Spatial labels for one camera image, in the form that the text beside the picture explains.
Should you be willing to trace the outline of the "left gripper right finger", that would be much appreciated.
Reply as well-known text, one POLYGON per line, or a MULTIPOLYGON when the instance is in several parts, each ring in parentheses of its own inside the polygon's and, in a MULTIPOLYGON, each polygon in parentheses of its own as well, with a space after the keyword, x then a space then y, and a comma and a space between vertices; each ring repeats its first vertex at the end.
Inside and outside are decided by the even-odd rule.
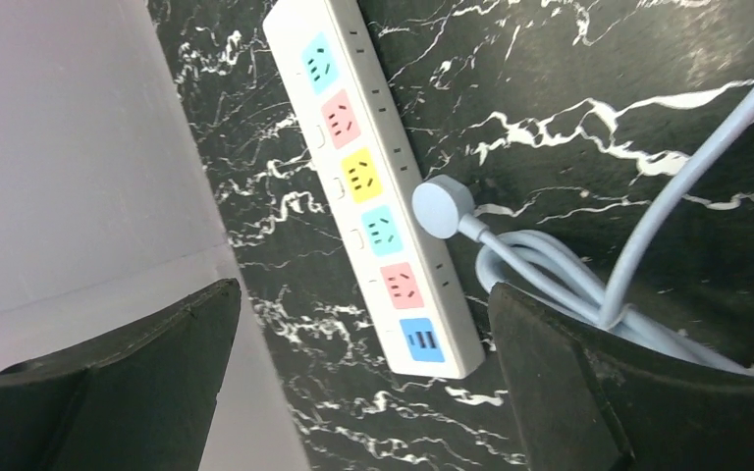
POLYGON ((754 377, 674 359, 496 285, 488 315, 532 470, 754 470, 754 377))

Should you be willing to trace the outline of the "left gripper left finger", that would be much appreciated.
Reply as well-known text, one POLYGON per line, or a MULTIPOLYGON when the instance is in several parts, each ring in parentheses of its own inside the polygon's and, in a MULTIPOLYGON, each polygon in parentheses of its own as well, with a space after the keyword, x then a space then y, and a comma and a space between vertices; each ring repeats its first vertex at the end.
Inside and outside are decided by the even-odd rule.
POLYGON ((218 281, 0 372, 0 470, 195 470, 238 329, 218 281))

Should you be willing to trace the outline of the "white power strip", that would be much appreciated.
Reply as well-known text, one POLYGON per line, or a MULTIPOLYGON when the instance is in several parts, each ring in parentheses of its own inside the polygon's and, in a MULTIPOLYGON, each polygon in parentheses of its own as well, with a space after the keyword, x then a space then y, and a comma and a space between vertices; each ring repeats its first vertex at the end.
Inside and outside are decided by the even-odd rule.
POLYGON ((462 379, 485 352, 358 5, 282 0, 262 23, 390 369, 462 379))

